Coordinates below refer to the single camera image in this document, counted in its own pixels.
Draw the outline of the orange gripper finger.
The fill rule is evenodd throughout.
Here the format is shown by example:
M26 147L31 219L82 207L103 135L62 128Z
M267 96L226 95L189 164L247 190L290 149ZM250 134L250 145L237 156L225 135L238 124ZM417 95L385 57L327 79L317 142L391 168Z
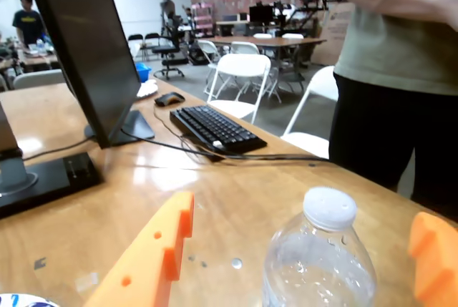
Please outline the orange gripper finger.
M418 213L411 224L409 255L415 261L415 298L456 303L457 229L437 216Z
M193 234L194 193L175 193L125 250L86 306L167 306Z

